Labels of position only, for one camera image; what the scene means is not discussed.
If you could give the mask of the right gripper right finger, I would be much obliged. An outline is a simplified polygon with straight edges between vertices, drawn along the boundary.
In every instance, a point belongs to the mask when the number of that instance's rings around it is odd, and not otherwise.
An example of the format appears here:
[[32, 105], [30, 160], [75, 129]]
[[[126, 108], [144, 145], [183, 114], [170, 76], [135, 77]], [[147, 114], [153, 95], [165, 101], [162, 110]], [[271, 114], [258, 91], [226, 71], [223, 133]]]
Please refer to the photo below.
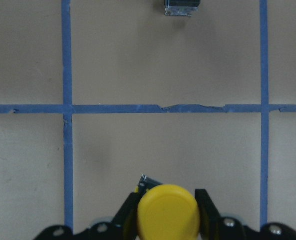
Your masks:
[[231, 216], [221, 216], [205, 189], [195, 190], [203, 240], [296, 240], [296, 230], [279, 222], [263, 225], [256, 231]]

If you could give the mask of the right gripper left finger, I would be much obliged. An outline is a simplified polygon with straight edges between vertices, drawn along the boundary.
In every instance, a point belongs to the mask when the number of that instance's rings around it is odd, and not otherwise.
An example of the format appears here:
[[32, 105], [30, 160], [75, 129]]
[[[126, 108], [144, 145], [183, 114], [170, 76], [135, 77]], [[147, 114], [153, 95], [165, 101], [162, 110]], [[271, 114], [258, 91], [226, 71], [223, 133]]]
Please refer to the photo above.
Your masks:
[[101, 221], [74, 234], [70, 227], [53, 225], [42, 230], [36, 240], [134, 240], [136, 230], [136, 214], [140, 195], [132, 192], [122, 204], [119, 211], [110, 221]]

